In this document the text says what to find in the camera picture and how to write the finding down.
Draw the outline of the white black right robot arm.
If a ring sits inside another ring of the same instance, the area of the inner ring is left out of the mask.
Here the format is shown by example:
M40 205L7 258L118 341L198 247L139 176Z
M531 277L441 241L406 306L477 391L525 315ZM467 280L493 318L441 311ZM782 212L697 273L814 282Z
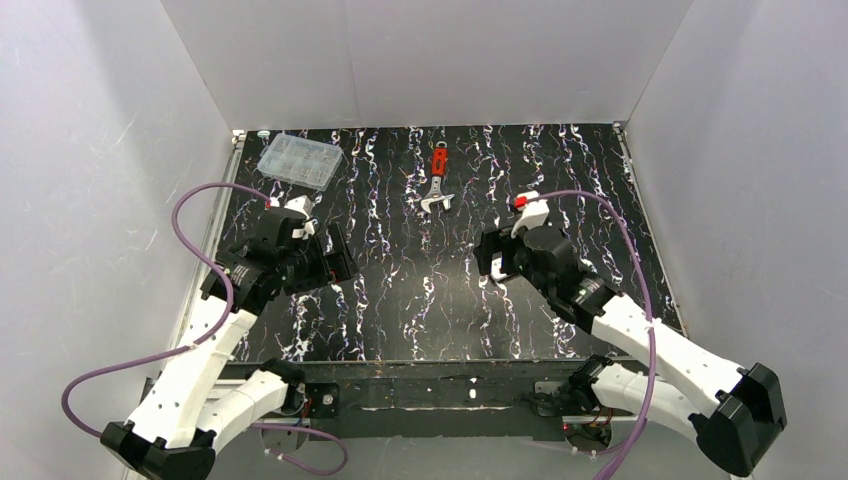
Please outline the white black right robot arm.
M744 367L691 342L578 261L552 226L482 234L474 249L481 274L500 282L526 279L560 318L614 345L655 376L595 355L569 379L565 396L580 408L639 414L695 443L714 465L750 476L787 426L778 375Z

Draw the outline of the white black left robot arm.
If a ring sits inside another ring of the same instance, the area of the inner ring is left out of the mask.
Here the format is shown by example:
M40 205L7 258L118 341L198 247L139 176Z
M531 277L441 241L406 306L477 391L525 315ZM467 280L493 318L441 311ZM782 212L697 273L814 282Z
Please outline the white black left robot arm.
M317 227L299 197L270 207L254 233L220 251L201 286L199 312L140 405L109 423L101 444L147 479L205 479L217 454L262 416L292 403L306 374L270 359L214 403L207 398L241 338L279 295L352 279L358 267L337 223Z

